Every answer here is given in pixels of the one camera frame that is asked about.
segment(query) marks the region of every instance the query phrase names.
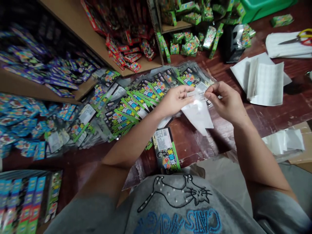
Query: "floor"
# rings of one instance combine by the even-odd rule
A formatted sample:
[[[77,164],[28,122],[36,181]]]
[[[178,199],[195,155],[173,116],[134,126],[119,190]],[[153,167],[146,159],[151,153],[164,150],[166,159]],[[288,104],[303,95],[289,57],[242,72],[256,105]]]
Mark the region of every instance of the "floor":
[[[206,171],[206,179],[227,197],[238,202],[252,216],[251,200],[240,166],[226,157],[217,156],[197,163]],[[312,174],[287,163],[279,164],[296,194],[299,204],[312,219]]]
[[[246,49],[242,58],[265,52],[265,38],[270,33],[296,32],[309,28],[312,23],[311,6],[310,0],[302,0],[290,8],[250,23],[250,26],[256,30],[256,36],[252,39],[252,46]],[[292,24],[272,28],[269,21],[273,16],[288,13],[294,17],[295,21]],[[207,55],[206,51],[199,52],[195,58],[172,55],[171,60],[173,65],[189,59],[195,60],[203,69],[209,69],[217,81],[224,81],[239,91],[247,113],[262,137],[312,119],[312,83],[304,77],[306,71],[312,70],[311,59],[274,59],[275,63],[285,63],[285,72],[293,82],[284,88],[283,105],[263,107],[251,105],[246,101],[246,95],[229,69],[231,65],[223,64],[218,50],[213,59],[208,59]],[[184,115],[171,122],[170,128],[182,167],[214,157],[235,147],[232,125],[221,119],[214,108],[210,109],[210,114],[214,129],[209,130],[208,139],[202,138]],[[62,168],[64,178],[58,205],[58,210],[61,210],[74,197],[113,144],[113,142],[104,143],[88,150],[70,151],[62,157],[35,162],[31,158],[22,157],[16,150],[3,160],[3,170]],[[144,151],[131,169],[124,188],[130,188],[140,183],[146,176],[157,173],[155,159],[153,148]]]

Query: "cartoon character print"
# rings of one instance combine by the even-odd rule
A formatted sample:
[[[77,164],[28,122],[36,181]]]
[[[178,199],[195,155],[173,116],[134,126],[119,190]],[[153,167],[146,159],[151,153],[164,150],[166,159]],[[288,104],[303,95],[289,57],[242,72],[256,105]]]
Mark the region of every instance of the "cartoon character print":
[[[166,170],[169,170],[171,168],[169,155],[166,150],[158,152],[156,157],[162,160],[162,165]]]
[[[155,177],[153,183],[153,191],[146,200],[137,209],[137,212],[142,212],[154,196],[163,196],[165,201],[173,208],[182,208],[194,201],[195,206],[199,203],[209,202],[208,195],[212,195],[210,190],[205,187],[200,187],[193,182],[191,175],[183,175],[184,185],[180,188],[172,187],[163,181],[164,176]]]

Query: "cardboard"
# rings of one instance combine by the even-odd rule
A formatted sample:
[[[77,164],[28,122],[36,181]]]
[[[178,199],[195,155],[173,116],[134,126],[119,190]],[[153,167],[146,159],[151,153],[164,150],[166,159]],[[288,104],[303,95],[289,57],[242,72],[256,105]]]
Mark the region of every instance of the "cardboard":
[[[122,71],[116,63],[114,63],[108,56],[108,51],[105,46],[105,39],[96,33],[93,28],[90,26],[90,22],[87,18],[87,15],[80,3],[80,0],[39,0],[39,2],[49,10],[56,18],[60,20],[69,30],[71,30],[78,38],[80,38],[91,50],[94,52],[99,58],[101,58],[107,65],[112,67],[122,76],[128,76],[135,74],[133,71],[126,69]],[[141,64],[142,68],[139,72],[147,71],[153,68],[161,67],[164,63],[161,58],[155,58],[151,61],[151,64],[147,59],[143,60],[139,64]]]
[[[300,129],[303,143],[305,145],[305,151],[302,152],[298,157],[289,160],[290,164],[305,164],[312,162],[312,133],[307,122],[302,122],[294,126],[295,129]]]
[[[80,104],[80,100],[95,86],[96,81],[88,79],[79,85],[79,89],[73,91],[75,98],[59,97],[56,93],[42,84],[37,84],[24,77],[0,69],[0,92],[31,97],[47,101]]]

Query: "table surface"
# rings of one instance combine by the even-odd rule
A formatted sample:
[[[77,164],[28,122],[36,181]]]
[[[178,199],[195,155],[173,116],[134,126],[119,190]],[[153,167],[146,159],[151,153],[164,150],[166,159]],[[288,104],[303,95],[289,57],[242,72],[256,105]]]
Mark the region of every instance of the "table surface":
[[[266,52],[265,39],[270,33],[297,32],[311,28],[311,5],[310,0],[299,1],[290,8],[250,23],[249,25],[256,31],[256,36],[252,39],[252,46],[245,50],[242,59]],[[278,28],[271,26],[269,21],[273,16],[289,13],[294,17],[292,24]],[[284,62],[284,70],[292,79],[292,83],[284,87],[283,105],[276,107],[249,104],[245,93],[230,70],[232,65],[225,65],[222,62],[218,50],[213,59],[208,59],[208,52],[199,51],[195,58],[172,55],[171,60],[172,65],[194,60],[202,68],[209,69],[217,81],[224,81],[237,90],[261,137],[312,119],[312,83],[304,76],[306,71],[312,70],[312,59],[273,59],[275,63]],[[214,107],[209,110],[214,129],[208,130],[208,139],[203,138],[184,115],[174,119],[169,125],[182,167],[235,149],[233,126],[219,117]],[[112,146],[113,143],[104,143],[86,150],[70,151],[62,157],[34,162],[31,158],[24,158],[18,151],[15,151],[3,160],[3,170],[62,168],[64,177],[58,204],[58,210],[61,210],[74,197]],[[151,148],[149,151],[144,151],[136,165],[131,168],[124,188],[132,187],[146,176],[157,172],[155,152]]]

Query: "cardboard box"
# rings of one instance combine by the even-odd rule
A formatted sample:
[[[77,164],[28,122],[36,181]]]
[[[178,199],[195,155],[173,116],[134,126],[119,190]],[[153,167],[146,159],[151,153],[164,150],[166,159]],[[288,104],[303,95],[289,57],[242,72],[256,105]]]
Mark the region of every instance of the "cardboard box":
[[[108,56],[108,51],[105,46],[105,39],[96,33],[90,26],[88,17],[80,3],[80,0],[39,0],[48,11],[50,11],[54,16],[56,16],[61,23],[70,29],[78,38],[80,38],[85,45],[87,45],[93,53],[95,53],[100,59],[102,59],[107,65],[112,67],[122,76],[129,76],[135,74],[129,69],[122,71]],[[149,13],[151,14],[150,2],[148,1]],[[153,28],[155,31],[155,22],[153,17],[151,17]],[[157,52],[157,57],[153,61],[148,61],[145,56],[143,56],[137,62],[142,66],[139,72],[148,71],[157,67],[161,67],[163,63],[163,58],[159,56],[161,52]]]

